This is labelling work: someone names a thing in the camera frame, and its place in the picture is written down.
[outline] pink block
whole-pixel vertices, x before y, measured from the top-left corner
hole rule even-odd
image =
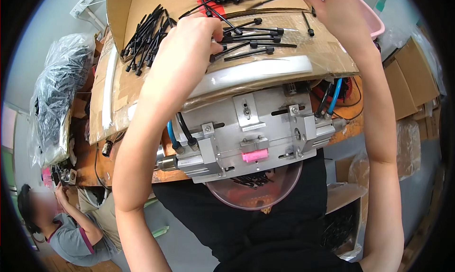
[[[242,158],[246,162],[254,162],[264,158],[268,158],[268,149],[255,150],[247,153],[242,153]]]

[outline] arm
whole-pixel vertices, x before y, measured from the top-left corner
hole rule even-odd
[[[73,219],[83,228],[90,244],[94,246],[98,243],[103,238],[103,231],[99,229],[86,215],[68,202],[68,196],[66,195],[64,187],[61,183],[57,185],[55,195],[67,214],[73,217]]]
[[[210,54],[223,50],[217,18],[182,18],[161,42],[139,97],[136,112],[117,154],[112,189],[117,227],[131,271],[170,271],[144,219],[153,161],[162,131],[201,81]]]
[[[356,62],[364,81],[364,130],[370,182],[364,258],[360,264],[366,272],[397,271],[404,236],[395,111],[380,53],[371,41],[358,0],[305,1],[311,3],[321,22]]]

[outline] white plastic strip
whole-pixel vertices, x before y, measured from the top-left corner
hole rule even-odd
[[[104,130],[108,129],[112,124],[112,84],[114,82],[114,73],[117,65],[117,58],[117,49],[114,45],[112,45],[111,52],[109,53],[109,61],[107,62],[106,79],[104,81],[103,108],[101,113],[101,124]]]
[[[252,63],[240,64],[206,74],[193,90],[190,98],[243,83],[312,71],[313,67],[307,56],[263,59]]]

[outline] machine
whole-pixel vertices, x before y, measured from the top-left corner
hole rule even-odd
[[[160,159],[158,169],[179,169],[201,183],[313,157],[346,121],[316,118],[309,93],[297,93],[290,83],[179,114],[170,124],[177,154]]]

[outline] red tape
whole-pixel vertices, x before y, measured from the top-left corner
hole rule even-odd
[[[197,4],[202,4],[202,0],[197,0]],[[216,12],[218,12],[220,15],[225,15],[226,11],[224,11],[224,8],[222,5],[216,4],[215,2],[211,1],[207,3],[208,6],[212,7]],[[199,7],[199,12],[205,15],[205,7],[201,6]]]

